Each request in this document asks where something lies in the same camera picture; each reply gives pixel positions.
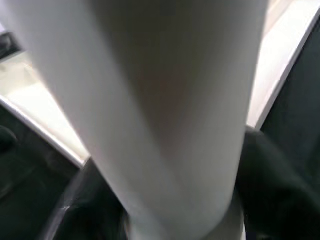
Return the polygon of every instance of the white cylindrical pole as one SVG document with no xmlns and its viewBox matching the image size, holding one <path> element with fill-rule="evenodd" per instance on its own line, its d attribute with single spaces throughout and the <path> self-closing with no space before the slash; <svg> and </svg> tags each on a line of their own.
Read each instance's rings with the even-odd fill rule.
<svg viewBox="0 0 320 240">
<path fill-rule="evenodd" d="M 212 231 L 234 191 L 267 1 L 0 3 L 131 238 Z"/>
</svg>

